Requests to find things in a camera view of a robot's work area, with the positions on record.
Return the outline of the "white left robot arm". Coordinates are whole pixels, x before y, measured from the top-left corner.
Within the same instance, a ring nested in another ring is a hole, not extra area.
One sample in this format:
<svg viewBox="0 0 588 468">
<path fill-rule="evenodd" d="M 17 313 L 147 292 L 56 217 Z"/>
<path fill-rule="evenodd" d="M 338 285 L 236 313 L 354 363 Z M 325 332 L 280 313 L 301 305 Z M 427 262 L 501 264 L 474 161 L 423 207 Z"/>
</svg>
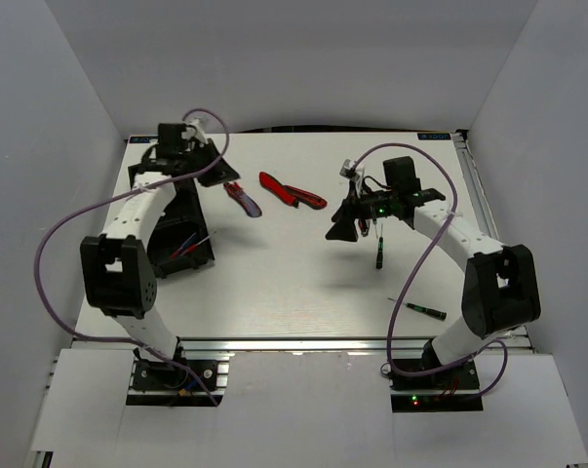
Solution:
<svg viewBox="0 0 588 468">
<path fill-rule="evenodd" d="M 198 189 L 240 176 L 193 118 L 159 125 L 128 177 L 130 196 L 99 235 L 80 245 L 86 298 L 157 360 L 157 381 L 176 389 L 188 367 L 179 337 L 156 309 L 157 282 L 214 260 Z"/>
</svg>

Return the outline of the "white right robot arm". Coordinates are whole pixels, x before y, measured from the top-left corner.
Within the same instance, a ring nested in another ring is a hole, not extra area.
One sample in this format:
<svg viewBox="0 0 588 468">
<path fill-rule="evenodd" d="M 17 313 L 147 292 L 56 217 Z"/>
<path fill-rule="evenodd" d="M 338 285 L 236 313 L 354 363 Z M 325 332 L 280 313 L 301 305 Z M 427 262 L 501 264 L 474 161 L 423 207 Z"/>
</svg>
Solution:
<svg viewBox="0 0 588 468">
<path fill-rule="evenodd" d="M 386 186 L 372 191 L 364 173 L 347 160 L 340 175 L 348 193 L 332 217 L 326 237 L 355 242 L 373 219 L 395 217 L 429 238 L 464 274 L 461 315 L 424 347 L 418 374 L 442 389 L 457 376 L 455 362 L 474 356 L 501 336 L 541 313 L 533 256 L 524 245 L 507 246 L 458 215 L 445 196 L 424 189 L 410 157 L 383 164 Z"/>
</svg>

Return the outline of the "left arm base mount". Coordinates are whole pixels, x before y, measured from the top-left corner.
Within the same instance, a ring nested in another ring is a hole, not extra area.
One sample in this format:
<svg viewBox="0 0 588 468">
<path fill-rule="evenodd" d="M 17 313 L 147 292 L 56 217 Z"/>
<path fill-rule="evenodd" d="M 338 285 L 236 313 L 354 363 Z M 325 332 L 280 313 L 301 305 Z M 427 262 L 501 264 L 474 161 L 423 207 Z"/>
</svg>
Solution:
<svg viewBox="0 0 588 468">
<path fill-rule="evenodd" d="M 135 359 L 126 405 L 134 407 L 198 408 L 221 402 L 229 359 L 193 359 L 185 363 L 197 375 L 163 362 Z"/>
</svg>

